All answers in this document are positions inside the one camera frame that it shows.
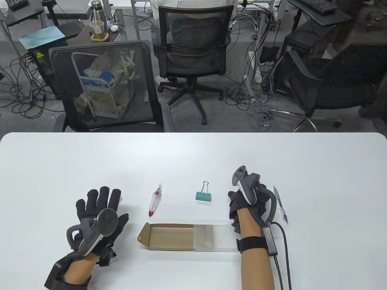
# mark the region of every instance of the black glove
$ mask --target black glove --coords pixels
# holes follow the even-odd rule
[[[230,220],[234,220],[231,225],[235,228],[234,231],[238,234],[241,233],[241,229],[237,210],[240,210],[242,208],[248,208],[254,220],[261,227],[265,226],[261,216],[266,212],[266,203],[270,199],[270,197],[265,194],[259,194],[262,189],[266,189],[266,186],[264,184],[259,184],[259,186],[260,190],[258,191],[258,193],[256,192],[257,202],[255,203],[255,205],[248,204],[240,190],[238,190],[237,192],[229,191],[228,193],[228,197],[231,199],[229,218]]]
[[[85,204],[85,201],[82,199],[78,200],[75,205],[77,207],[77,215],[79,221],[84,218],[96,218],[98,214],[105,208],[112,208],[117,211],[118,204],[120,202],[120,197],[121,191],[119,189],[113,189],[108,205],[109,188],[107,186],[101,187],[101,189],[99,190],[99,196],[98,191],[96,189],[92,189],[87,193],[87,204]],[[93,248],[93,250],[91,250],[91,252],[96,254],[97,256],[100,256],[101,258],[106,257],[110,253],[110,249],[113,246],[114,241],[122,232],[123,227],[128,222],[128,220],[129,215],[127,213],[120,216],[118,218],[118,225],[116,230],[110,236],[103,237]],[[80,231],[74,237],[75,247],[73,248],[73,250],[77,251],[79,249],[79,245],[82,240],[83,235]]]

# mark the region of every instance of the white shirt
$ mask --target white shirt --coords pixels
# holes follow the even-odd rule
[[[231,19],[235,17],[238,0],[151,0],[154,19],[159,22],[159,6],[173,8],[213,8],[234,5]]]

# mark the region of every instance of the binder clip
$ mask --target binder clip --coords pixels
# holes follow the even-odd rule
[[[195,200],[197,201],[205,201],[205,202],[210,202],[211,201],[211,194],[208,193],[208,181],[203,181],[203,186],[202,190],[200,192],[196,192],[196,197]]]

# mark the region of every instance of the open box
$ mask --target open box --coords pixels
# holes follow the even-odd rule
[[[137,240],[148,250],[238,252],[231,225],[146,223]]]

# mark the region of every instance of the computer mouse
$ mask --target computer mouse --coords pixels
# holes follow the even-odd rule
[[[116,31],[118,31],[118,25],[113,25],[111,28],[110,28],[110,30],[112,31],[112,32],[116,32]]]

